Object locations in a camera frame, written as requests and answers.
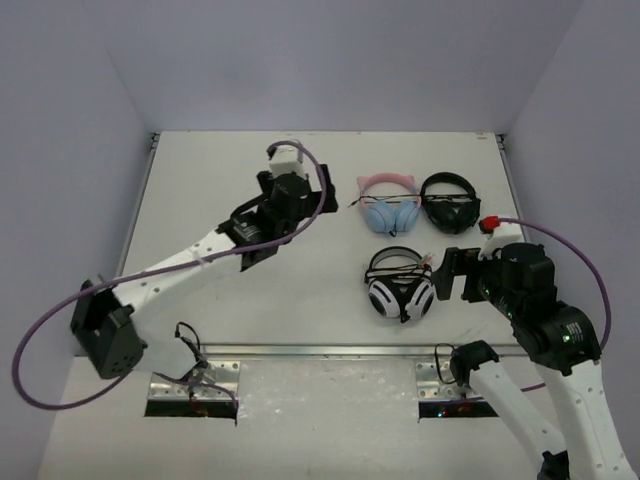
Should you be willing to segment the white black headphones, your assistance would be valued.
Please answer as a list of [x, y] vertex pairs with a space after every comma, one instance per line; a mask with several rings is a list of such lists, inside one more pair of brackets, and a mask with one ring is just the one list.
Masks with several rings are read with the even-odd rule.
[[431, 274], [424, 256], [408, 247], [391, 246], [372, 256], [363, 281], [374, 309], [404, 324], [423, 318], [436, 299]]

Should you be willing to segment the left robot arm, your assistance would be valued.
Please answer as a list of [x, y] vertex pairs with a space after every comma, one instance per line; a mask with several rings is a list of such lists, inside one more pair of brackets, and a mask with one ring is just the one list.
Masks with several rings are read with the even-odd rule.
[[262, 171], [259, 196], [193, 245], [145, 271], [82, 285], [71, 331], [104, 380], [134, 370], [183, 379], [202, 361], [195, 346], [179, 339], [168, 310], [214, 280], [248, 270], [277, 254], [303, 227], [338, 209], [326, 165], [321, 188], [296, 173]]

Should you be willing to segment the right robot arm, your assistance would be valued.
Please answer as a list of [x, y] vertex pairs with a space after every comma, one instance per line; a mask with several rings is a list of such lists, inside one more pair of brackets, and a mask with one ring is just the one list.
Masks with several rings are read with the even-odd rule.
[[527, 454], [537, 478], [637, 478], [609, 410], [593, 324], [583, 311], [558, 299], [555, 265], [543, 246], [511, 243], [491, 257], [478, 248], [446, 249], [432, 276], [438, 299], [450, 298], [457, 276], [465, 279], [463, 300], [486, 301], [510, 322], [551, 398], [556, 424], [513, 382], [487, 342], [452, 351], [450, 371], [456, 384], [491, 406]]

